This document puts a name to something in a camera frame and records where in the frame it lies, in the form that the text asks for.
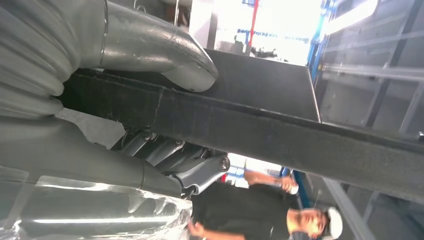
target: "black t-shirt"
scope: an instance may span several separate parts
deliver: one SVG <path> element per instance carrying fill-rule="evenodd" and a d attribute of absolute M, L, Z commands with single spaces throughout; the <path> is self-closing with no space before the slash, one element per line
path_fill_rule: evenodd
<path fill-rule="evenodd" d="M 255 184 L 249 189 L 214 183 L 193 196 L 193 217 L 208 230 L 243 234 L 246 240 L 287 240 L 290 195 Z"/>

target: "clear plastic sheet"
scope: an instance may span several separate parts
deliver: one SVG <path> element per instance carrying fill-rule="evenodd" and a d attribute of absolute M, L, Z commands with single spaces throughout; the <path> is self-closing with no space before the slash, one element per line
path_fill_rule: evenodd
<path fill-rule="evenodd" d="M 180 240 L 192 203 L 0 167 L 0 240 Z"/>

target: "white cap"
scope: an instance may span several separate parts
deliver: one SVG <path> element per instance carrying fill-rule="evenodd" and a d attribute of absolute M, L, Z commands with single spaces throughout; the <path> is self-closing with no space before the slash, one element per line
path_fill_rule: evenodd
<path fill-rule="evenodd" d="M 292 187 L 290 188 L 290 191 L 288 191 L 288 193 L 289 193 L 289 194 L 291 194 L 291 195 L 295 195 L 295 194 L 297 194 L 298 192 L 299 192 L 299 185 L 292 186 Z"/>
<path fill-rule="evenodd" d="M 342 235 L 343 220 L 342 215 L 335 207 L 330 207 L 326 211 L 328 217 L 328 225 L 322 233 L 322 240 L 335 240 Z"/>

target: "man's arm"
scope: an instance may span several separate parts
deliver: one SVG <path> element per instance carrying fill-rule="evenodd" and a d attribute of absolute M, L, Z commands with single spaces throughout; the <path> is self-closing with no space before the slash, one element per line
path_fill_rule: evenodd
<path fill-rule="evenodd" d="M 190 221 L 188 223 L 188 230 L 190 231 L 192 236 L 206 238 L 207 240 L 246 240 L 245 236 L 242 234 L 207 230 L 199 222 L 193 224 Z"/>
<path fill-rule="evenodd" d="M 255 184 L 280 184 L 281 178 L 280 177 L 274 177 L 270 175 L 266 175 L 260 172 L 255 171 L 244 171 L 244 179 L 246 179 L 247 183 L 252 186 Z"/>
<path fill-rule="evenodd" d="M 207 240 L 246 240 L 245 236 L 241 234 L 232 234 L 211 230 L 205 230 L 203 236 Z"/>
<path fill-rule="evenodd" d="M 296 181 L 290 176 L 274 177 L 260 172 L 254 172 L 249 170 L 244 171 L 244 179 L 246 179 L 249 186 L 255 184 L 273 185 L 282 188 L 286 192 L 290 191 L 292 187 L 298 185 Z"/>

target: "black frame rail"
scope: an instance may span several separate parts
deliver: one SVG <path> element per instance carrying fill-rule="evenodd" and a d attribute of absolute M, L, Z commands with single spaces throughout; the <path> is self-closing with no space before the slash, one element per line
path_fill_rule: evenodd
<path fill-rule="evenodd" d="M 65 83 L 65 107 L 224 152 L 424 204 L 417 139 L 319 123 L 92 70 Z"/>

